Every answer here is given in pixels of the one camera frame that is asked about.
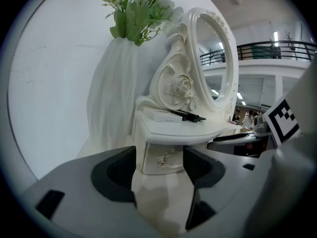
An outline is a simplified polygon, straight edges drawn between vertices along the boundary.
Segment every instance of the fluorescent light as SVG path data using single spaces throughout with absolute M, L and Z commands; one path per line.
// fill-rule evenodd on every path
M 218 44 L 219 44 L 219 46 L 220 46 L 222 49 L 224 49 L 222 42 L 219 42 Z
M 216 90 L 212 89 L 211 91 L 214 92 L 214 93 L 216 93 L 217 95 L 219 95 Z
M 240 100 L 243 99 L 241 93 L 237 93 L 237 95 L 238 95 L 238 98 L 239 98 Z
M 277 42 L 278 41 L 278 34 L 277 34 L 277 32 L 274 32 L 274 40 Z

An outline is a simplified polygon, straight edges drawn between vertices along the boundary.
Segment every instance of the carved rose decoration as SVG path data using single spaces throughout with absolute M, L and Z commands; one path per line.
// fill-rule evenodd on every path
M 169 84 L 166 94 L 173 96 L 173 104 L 175 106 L 180 104 L 182 106 L 188 105 L 188 109 L 192 111 L 201 105 L 199 98 L 190 92 L 193 83 L 194 81 L 190 77 L 180 75 Z

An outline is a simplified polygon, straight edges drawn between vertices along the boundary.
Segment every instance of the white fabric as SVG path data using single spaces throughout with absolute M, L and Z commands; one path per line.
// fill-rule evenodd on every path
M 245 117 L 242 121 L 242 123 L 244 123 L 244 126 L 247 129 L 250 129 L 253 123 L 253 117 L 249 118 L 249 116 Z
M 94 72 L 87 100 L 88 126 L 97 152 L 125 146 L 133 111 L 138 47 L 110 42 Z

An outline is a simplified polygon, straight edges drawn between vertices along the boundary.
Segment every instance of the person in black clothing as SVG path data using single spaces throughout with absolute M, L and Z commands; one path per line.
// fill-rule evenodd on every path
M 239 114 L 240 114 L 240 109 L 236 109 L 236 111 L 233 114 L 232 121 L 239 122 L 240 121 Z

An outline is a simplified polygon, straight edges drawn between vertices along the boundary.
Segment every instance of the white wall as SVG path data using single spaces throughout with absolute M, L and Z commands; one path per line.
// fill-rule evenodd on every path
M 173 0 L 187 12 L 210 0 Z M 101 0 L 45 0 L 26 26 L 9 83 L 13 130 L 37 178 L 74 159 L 88 138 L 86 101 L 94 69 L 112 37 Z M 138 89 L 166 54 L 164 36 L 140 48 Z

